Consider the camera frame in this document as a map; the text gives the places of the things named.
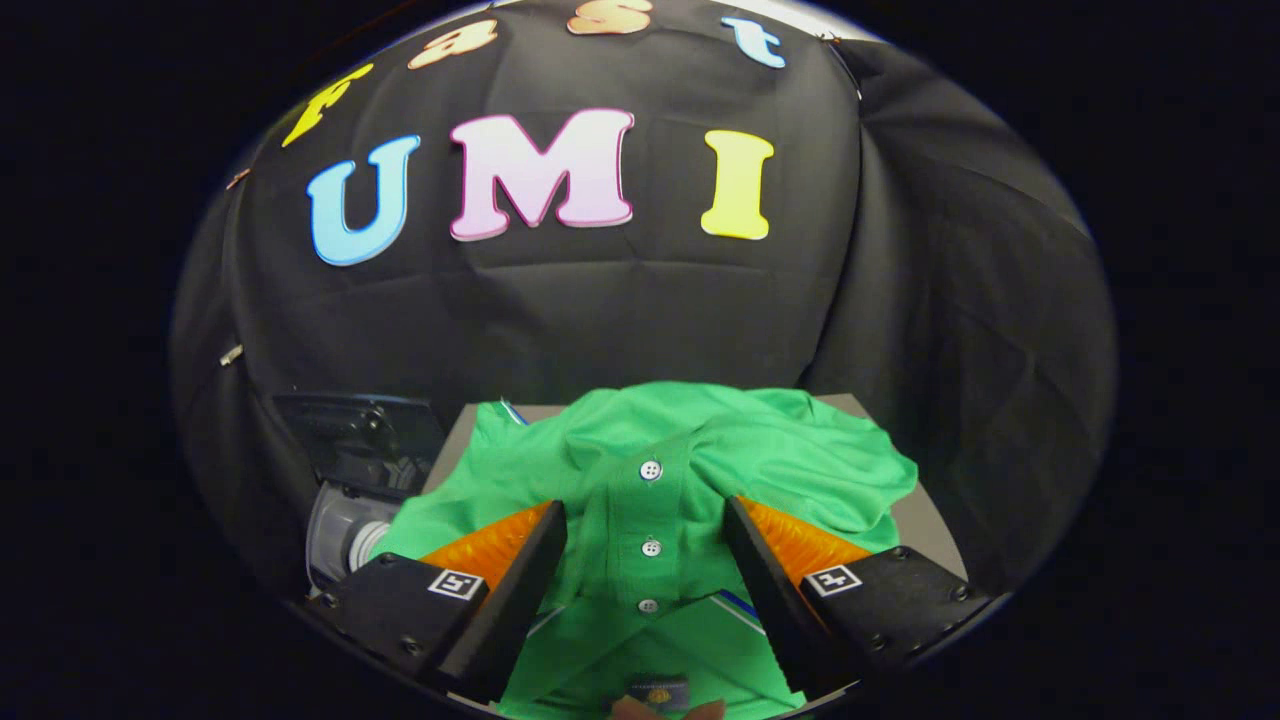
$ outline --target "orange letter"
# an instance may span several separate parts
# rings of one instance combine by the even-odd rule
[[[626,35],[649,27],[649,0],[591,0],[577,9],[568,20],[573,35]]]
[[[498,33],[493,31],[495,27],[498,27],[498,20],[480,20],[460,27],[448,35],[442,35],[428,42],[426,47],[408,61],[408,69],[416,70],[449,55],[461,55],[489,45],[498,37]]]

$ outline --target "blue letter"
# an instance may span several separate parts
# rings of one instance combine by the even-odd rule
[[[369,154],[378,167],[378,214],[362,231],[347,227],[347,178],[356,172],[351,160],[317,174],[307,186],[311,196],[311,237],[316,255],[344,268],[374,258],[396,242],[404,229],[408,154],[417,150],[416,135],[384,142]]]
[[[773,50],[769,50],[769,45],[780,45],[782,41],[764,32],[760,23],[742,18],[721,18],[721,22],[733,28],[737,46],[742,49],[742,53],[746,53],[748,58],[771,68],[781,68],[787,64],[781,56],[774,55]]]

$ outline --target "green polo shirt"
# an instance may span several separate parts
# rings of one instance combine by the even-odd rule
[[[662,674],[689,679],[691,706],[724,698],[730,719],[756,720],[806,701],[759,621],[719,594],[750,603],[721,534],[724,498],[881,552],[899,542],[890,506],[915,482],[884,430],[800,389],[596,389],[530,425],[489,402],[454,471],[403,505],[374,555],[421,557],[561,500],[564,555],[495,710],[599,720],[632,676]]]

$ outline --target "letter m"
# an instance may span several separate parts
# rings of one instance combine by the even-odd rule
[[[468,242],[507,232],[511,218],[498,209],[497,183],[525,224],[536,228],[561,182],[568,196],[556,210],[573,228],[621,225],[631,219],[622,199],[622,136],[635,126],[626,110],[591,108],[570,117],[545,152],[511,115],[462,123],[449,137],[462,145],[462,214],[449,227]]]

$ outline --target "letter s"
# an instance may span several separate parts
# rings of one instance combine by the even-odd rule
[[[591,0],[577,8],[577,17],[570,18],[568,31],[573,35],[626,35],[649,27],[649,0]]]

